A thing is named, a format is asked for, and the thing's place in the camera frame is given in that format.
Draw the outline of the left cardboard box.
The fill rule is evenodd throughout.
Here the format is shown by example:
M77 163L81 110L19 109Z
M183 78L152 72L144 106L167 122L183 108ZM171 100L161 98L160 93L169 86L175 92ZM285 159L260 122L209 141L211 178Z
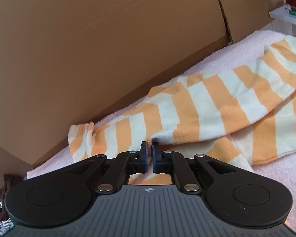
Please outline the left cardboard box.
M4 186L4 174L13 174L21 177L34 167L23 160L15 157L0 147L0 188Z

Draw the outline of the right lower cardboard box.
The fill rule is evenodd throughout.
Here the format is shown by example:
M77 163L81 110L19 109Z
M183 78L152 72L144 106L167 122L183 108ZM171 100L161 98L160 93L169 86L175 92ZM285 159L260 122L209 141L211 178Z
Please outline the right lower cardboard box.
M281 7L283 0L219 0L232 42L257 31L272 19L269 12Z

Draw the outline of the dark brown garment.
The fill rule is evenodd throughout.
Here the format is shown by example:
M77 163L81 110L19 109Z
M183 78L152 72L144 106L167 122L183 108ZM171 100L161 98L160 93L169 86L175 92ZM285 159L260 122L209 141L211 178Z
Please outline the dark brown garment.
M4 185L0 189L0 221L7 221L9 219L8 212L5 208L5 198L8 192L17 185L19 182L23 181L23 178L14 174L4 174Z

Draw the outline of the large centre cardboard box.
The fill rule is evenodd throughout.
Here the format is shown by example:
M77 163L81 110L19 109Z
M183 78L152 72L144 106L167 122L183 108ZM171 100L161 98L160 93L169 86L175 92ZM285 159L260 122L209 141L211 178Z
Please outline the large centre cardboard box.
M41 161L226 36L218 0L0 0L0 151Z

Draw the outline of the white side table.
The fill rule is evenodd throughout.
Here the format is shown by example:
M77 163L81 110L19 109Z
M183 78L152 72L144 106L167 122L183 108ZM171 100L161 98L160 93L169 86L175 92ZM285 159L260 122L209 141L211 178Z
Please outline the white side table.
M290 23L292 27L292 35L296 37L296 16L289 13L285 5L269 12L273 19L282 20L283 22Z

